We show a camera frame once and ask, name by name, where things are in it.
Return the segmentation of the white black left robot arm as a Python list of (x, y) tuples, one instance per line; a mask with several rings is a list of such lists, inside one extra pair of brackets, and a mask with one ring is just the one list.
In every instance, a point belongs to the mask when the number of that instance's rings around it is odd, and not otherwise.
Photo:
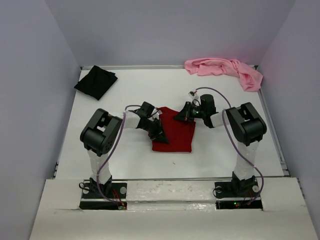
[(148, 102), (131, 104), (120, 114), (111, 114), (98, 108), (80, 134), (80, 141), (86, 149), (92, 175), (88, 183), (80, 183), (83, 190), (97, 194), (110, 202), (112, 174), (109, 160), (120, 142), (125, 129), (140, 129), (147, 132), (149, 139), (156, 143), (168, 144), (156, 107)]

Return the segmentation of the red t shirt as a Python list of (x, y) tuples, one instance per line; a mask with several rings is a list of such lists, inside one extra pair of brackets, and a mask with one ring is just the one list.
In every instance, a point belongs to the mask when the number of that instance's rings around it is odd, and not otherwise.
[(159, 107), (157, 110), (161, 112), (159, 119), (169, 143), (153, 141), (152, 150), (162, 153), (191, 153), (196, 122), (175, 120), (174, 116), (178, 112), (166, 106)]

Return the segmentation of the black t shirt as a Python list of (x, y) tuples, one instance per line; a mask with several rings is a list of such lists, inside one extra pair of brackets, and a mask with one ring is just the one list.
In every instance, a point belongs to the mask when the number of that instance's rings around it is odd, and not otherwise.
[(74, 88), (99, 101), (104, 94), (118, 80), (114, 72), (110, 72), (94, 65), (89, 73), (84, 76)]

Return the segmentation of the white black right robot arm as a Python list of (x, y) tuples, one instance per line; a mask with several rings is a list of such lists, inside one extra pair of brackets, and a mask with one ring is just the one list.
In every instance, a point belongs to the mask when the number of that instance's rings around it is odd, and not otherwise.
[(258, 183), (255, 174), (261, 171), (255, 166), (255, 158), (260, 141), (267, 132), (267, 125), (252, 103), (230, 107), (218, 112), (211, 94), (200, 96), (199, 104), (187, 101), (182, 110), (174, 116), (180, 122), (201, 119), (210, 129), (223, 126), (230, 142), (237, 152), (231, 181), (216, 182), (212, 191), (217, 199), (260, 197), (264, 183)]

